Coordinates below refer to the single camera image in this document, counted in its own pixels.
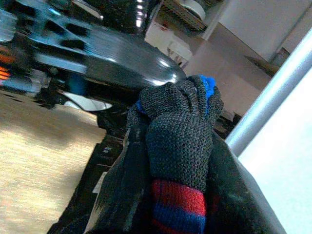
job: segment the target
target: metal pole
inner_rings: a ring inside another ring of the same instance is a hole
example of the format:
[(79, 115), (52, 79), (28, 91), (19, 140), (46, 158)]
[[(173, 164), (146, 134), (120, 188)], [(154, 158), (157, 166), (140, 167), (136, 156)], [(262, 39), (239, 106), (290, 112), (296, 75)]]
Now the metal pole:
[(226, 143), (236, 156), (243, 152), (311, 67), (312, 29), (226, 138)]

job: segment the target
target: shelf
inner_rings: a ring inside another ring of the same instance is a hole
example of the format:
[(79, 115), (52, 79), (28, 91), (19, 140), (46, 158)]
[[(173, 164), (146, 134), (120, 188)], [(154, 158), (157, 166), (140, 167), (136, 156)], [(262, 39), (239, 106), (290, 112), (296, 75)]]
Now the shelf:
[(169, 16), (169, 20), (172, 21), (172, 23), (181, 26), (181, 30), (189, 36), (196, 36), (205, 32), (207, 28), (206, 24), (175, 0), (164, 0), (160, 10)]

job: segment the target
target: dark gray knit glove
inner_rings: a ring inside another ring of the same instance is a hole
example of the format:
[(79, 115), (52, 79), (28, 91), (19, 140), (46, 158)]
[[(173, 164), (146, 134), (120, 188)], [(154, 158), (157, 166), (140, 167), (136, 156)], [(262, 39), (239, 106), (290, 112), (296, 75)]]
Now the dark gray knit glove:
[(141, 92), (152, 121), (146, 144), (153, 177), (205, 192), (213, 125), (223, 107), (216, 87), (213, 93), (207, 98), (200, 77)]

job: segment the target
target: white object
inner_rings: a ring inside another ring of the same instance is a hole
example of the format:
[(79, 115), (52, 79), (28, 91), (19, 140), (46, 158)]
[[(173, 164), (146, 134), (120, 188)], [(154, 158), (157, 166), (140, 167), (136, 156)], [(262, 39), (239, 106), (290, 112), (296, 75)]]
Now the white object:
[(81, 108), (79, 106), (81, 106), (84, 111), (102, 111), (112, 107), (109, 103), (89, 99), (81, 95), (68, 92), (63, 92), (62, 94), (72, 100), (65, 102), (64, 106), (70, 106), (80, 110)]
[(288, 234), (312, 230), (310, 87), (312, 69), (239, 157)]
[(190, 10), (193, 14), (198, 16), (202, 21), (206, 18), (206, 13), (204, 8), (194, 0), (180, 0), (181, 6)]
[(190, 46), (173, 31), (153, 22), (146, 34), (146, 42), (157, 47), (163, 54), (169, 56), (179, 66), (184, 66), (193, 56)]

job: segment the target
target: blue glove tip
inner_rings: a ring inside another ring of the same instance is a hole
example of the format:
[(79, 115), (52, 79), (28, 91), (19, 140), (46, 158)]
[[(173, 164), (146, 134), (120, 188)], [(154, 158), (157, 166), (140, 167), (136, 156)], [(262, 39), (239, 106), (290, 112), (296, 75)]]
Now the blue glove tip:
[(146, 114), (146, 112), (143, 110), (142, 103), (141, 103), (140, 99), (136, 102), (136, 107), (137, 107), (137, 110), (139, 112), (141, 112), (142, 114)]
[(204, 75), (199, 75), (200, 80), (203, 82), (206, 91), (206, 101), (207, 101), (207, 109), (206, 113), (208, 114), (209, 109), (209, 98), (215, 93), (215, 79), (212, 77), (206, 77)]

